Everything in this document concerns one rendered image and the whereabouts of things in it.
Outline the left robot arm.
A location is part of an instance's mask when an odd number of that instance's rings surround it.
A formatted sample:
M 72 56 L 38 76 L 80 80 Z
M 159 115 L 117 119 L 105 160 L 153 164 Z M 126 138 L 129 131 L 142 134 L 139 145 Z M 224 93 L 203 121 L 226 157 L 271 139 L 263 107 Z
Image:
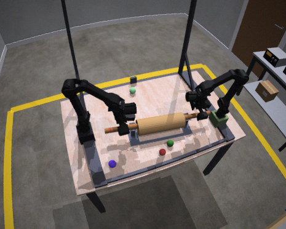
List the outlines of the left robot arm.
M 229 107 L 229 103 L 231 99 L 234 97 L 236 92 L 239 90 L 240 86 L 247 83 L 249 80 L 248 75 L 244 70 L 235 69 L 235 70 L 229 70 L 227 73 L 213 79 L 213 80 L 206 80 L 201 82 L 197 87 L 195 87 L 196 91 L 188 91 L 185 95 L 187 102 L 201 102 L 204 104 L 203 109 L 210 108 L 212 105 L 209 100 L 207 99 L 207 96 L 211 96 L 210 93 L 214 91 L 214 89 L 232 79 L 235 79 L 234 83 L 226 93 L 224 97 L 220 97 L 217 100 L 217 104 L 219 106 L 219 109 L 215 112 L 217 117 L 219 119 L 225 118 L 226 114 L 229 113 L 229 110 L 227 109 Z M 201 89 L 201 91 L 199 90 Z M 208 94 L 208 95 L 207 95 Z M 198 98 L 199 97 L 199 98 Z

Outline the red ball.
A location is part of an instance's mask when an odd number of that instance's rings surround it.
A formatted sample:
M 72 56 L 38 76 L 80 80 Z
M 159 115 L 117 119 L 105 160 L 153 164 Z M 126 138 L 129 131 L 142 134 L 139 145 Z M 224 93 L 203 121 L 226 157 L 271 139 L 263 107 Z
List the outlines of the red ball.
M 166 154 L 166 150 L 165 149 L 160 149 L 159 150 L 159 154 L 164 156 Z

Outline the tan paper roll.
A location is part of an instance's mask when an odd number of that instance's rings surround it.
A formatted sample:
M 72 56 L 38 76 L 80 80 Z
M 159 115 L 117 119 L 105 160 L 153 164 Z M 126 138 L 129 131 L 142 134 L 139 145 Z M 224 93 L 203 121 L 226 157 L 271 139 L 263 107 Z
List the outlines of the tan paper roll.
M 186 125 L 182 112 L 136 119 L 135 122 L 138 124 L 138 136 L 179 129 Z

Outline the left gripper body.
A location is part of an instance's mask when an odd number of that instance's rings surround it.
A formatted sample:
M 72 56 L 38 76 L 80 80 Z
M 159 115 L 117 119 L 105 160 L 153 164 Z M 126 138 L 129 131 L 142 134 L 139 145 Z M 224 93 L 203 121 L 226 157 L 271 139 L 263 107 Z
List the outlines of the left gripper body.
M 197 110 L 199 110 L 200 113 L 197 114 L 197 117 L 199 118 L 199 120 L 203 120 L 203 119 L 207 119 L 208 118 L 208 114 L 206 111 L 203 112 L 203 106 L 204 104 L 206 104 L 206 102 L 201 103 L 201 102 L 192 102 L 194 103 L 194 106 Z

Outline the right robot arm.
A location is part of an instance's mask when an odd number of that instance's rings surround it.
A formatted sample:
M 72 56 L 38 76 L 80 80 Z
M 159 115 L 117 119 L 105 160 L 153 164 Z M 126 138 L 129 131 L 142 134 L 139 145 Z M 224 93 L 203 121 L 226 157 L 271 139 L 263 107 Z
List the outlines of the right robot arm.
M 76 84 L 79 84 L 80 86 L 76 87 Z M 77 94 L 80 92 L 86 92 L 102 100 L 108 107 L 108 111 L 112 111 L 115 117 L 119 118 L 124 114 L 125 123 L 135 120 L 135 114 L 137 113 L 137 106 L 135 102 L 125 103 L 125 100 L 119 95 L 112 92 L 105 92 L 97 86 L 89 83 L 88 80 L 80 80 L 77 78 L 66 79 L 62 87 L 62 94 L 66 98 L 69 98 L 75 112 L 77 113 L 78 121 L 76 128 L 79 129 L 81 135 L 90 132 L 90 113 L 89 111 L 85 111 L 81 105 L 81 102 L 77 96 Z

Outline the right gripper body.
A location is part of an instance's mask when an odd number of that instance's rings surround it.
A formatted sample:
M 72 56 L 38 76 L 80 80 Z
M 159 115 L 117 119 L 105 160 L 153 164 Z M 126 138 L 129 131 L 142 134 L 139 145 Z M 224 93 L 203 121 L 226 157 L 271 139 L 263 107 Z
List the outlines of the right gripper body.
M 116 120 L 116 124 L 119 124 L 119 127 L 120 127 L 120 128 L 117 129 L 118 133 L 119 133 L 119 136 L 130 134 L 129 127 L 125 123 L 125 115 L 123 114 L 119 118 L 114 116 L 114 118 Z

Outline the black post with diagonal brace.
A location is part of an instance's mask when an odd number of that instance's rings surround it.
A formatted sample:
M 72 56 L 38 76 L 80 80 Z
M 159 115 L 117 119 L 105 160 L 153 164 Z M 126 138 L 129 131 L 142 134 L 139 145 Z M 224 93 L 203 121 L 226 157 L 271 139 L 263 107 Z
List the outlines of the black post with diagonal brace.
M 68 23 L 68 16 L 67 16 L 67 11 L 66 11 L 65 0 L 61 0 L 61 2 L 62 2 L 63 15 L 64 15 L 64 19 L 65 19 L 66 31 L 67 31 L 67 35 L 68 35 L 68 41 L 70 44 L 70 50 L 71 50 L 71 55 L 72 55 L 72 59 L 73 59 L 76 78 L 79 79 L 79 73 L 77 70 L 76 58 L 75 58 L 73 43 L 72 43 L 72 39 L 71 39 L 70 26 Z M 196 9 L 196 2 L 197 2 L 197 0 L 191 0 L 191 5 L 190 5 L 189 15 L 188 15 L 188 22 L 187 22 L 187 26 L 186 26 L 185 39 L 184 39 L 183 49 L 182 49 L 182 53 L 181 53 L 180 65 L 179 65 L 179 69 L 178 69 L 178 74 L 179 75 L 182 74 L 183 67 L 184 67 L 184 64 L 186 62 L 186 67 L 187 67 L 187 71 L 188 71 L 188 75 L 189 75 L 189 81 L 190 81 L 192 90 L 195 90 L 195 88 L 194 88 L 193 77 L 191 74 L 191 69 L 190 69 L 189 60 L 188 60 L 188 56 L 187 56 L 187 49 L 188 49 L 189 38 L 190 38 L 190 34 L 191 34 L 191 28 L 193 25 L 193 18 L 194 18 L 194 13 L 195 13 L 195 9 Z M 87 111 L 86 107 L 85 107 L 83 92 L 80 92 L 80 96 L 81 96 L 82 106 L 83 106 L 84 110 Z

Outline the small purple ball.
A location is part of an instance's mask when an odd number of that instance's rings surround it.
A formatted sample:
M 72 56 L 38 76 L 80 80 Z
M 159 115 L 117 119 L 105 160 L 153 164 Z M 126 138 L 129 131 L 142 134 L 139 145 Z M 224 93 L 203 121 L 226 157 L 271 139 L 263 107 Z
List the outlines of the small purple ball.
M 114 160 L 110 160 L 108 165 L 109 165 L 109 167 L 114 168 L 114 167 L 116 167 L 116 162 Z

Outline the brown wooden bar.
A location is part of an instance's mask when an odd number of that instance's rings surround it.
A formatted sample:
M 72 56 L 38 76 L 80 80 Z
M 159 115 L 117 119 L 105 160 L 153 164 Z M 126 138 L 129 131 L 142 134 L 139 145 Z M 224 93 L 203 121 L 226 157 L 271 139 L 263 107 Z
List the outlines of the brown wooden bar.
M 210 115 L 210 111 L 206 111 L 208 115 Z M 193 114 L 186 114 L 185 115 L 185 119 L 193 119 L 193 118 L 196 118 L 197 117 L 197 114 L 198 113 L 193 113 Z M 118 126 L 117 126 L 118 127 Z M 105 133 L 108 134 L 108 133 L 113 133 L 113 132 L 117 132 L 117 127 L 110 127 L 110 128 L 106 128 L 105 129 Z M 138 129 L 138 124 L 129 124 L 128 125 L 129 127 L 129 130 L 131 129 Z

